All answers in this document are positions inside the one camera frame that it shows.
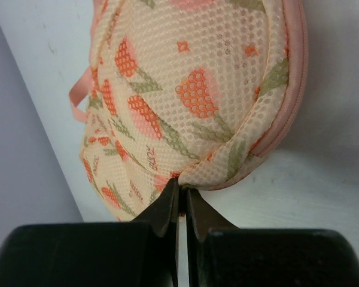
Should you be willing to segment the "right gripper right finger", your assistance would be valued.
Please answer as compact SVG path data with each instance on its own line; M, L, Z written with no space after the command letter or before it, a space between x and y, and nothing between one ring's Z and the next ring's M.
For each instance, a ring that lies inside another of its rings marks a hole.
M238 228L186 192L190 286L359 286L359 259L337 231Z

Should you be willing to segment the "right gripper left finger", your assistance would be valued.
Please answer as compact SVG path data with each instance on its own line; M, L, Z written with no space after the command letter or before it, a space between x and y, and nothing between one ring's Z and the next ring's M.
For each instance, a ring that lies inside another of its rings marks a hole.
M0 247L0 286L177 286L177 179L129 222L23 225Z

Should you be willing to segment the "floral mesh laundry bag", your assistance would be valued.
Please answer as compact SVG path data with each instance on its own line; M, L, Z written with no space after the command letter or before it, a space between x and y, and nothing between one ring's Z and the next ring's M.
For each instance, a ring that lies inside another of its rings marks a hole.
M89 67L69 93L80 159L131 221L168 181L220 190L288 132L307 74L301 1L95 1Z

